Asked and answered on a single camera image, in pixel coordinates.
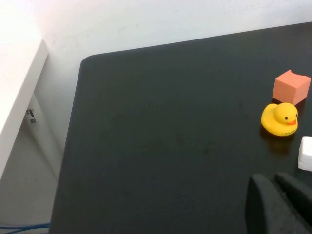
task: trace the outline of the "yellow rubber duck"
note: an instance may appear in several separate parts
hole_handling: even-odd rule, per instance
[[[262,126],[276,136],[289,136],[298,128],[298,111],[290,103],[269,104],[261,116]]]

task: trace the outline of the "orange cube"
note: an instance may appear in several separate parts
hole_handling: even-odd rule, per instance
[[[307,97],[310,82],[310,77],[289,70],[275,79],[273,98],[296,105]]]

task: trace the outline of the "orange beak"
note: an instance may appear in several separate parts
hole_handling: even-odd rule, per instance
[[[296,121],[296,120],[291,121],[291,122],[287,122],[287,124],[288,124],[288,125],[295,125],[296,123],[297,123],[297,121]]]

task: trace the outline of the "black object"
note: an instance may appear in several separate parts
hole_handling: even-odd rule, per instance
[[[311,92],[295,135],[260,130],[274,79],[311,61],[312,23],[86,58],[50,233],[245,234],[250,175],[312,185]]]
[[[245,218],[249,234],[311,234],[312,189],[286,173],[253,175]]]

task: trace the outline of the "white block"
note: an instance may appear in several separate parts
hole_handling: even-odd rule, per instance
[[[298,168],[312,171],[312,137],[302,137],[299,148]]]

